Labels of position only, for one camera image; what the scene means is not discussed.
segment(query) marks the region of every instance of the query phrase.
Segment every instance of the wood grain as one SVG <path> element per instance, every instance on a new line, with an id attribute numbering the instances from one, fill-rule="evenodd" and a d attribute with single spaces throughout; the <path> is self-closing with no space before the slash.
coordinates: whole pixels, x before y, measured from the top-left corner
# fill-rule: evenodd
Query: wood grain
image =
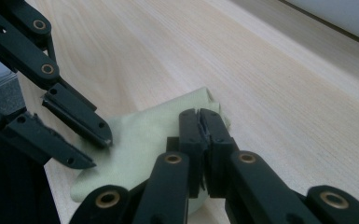
<path id="1" fill-rule="evenodd" d="M 104 118 L 158 105 L 206 86 L 243 150 L 261 155 L 302 194 L 332 185 L 359 199 L 359 43 L 274 0 L 27 1 L 52 23 L 61 74 Z M 69 141 L 40 105 L 31 111 Z M 77 171 L 46 165 L 62 223 Z M 208 200 L 188 223 L 228 223 Z"/>

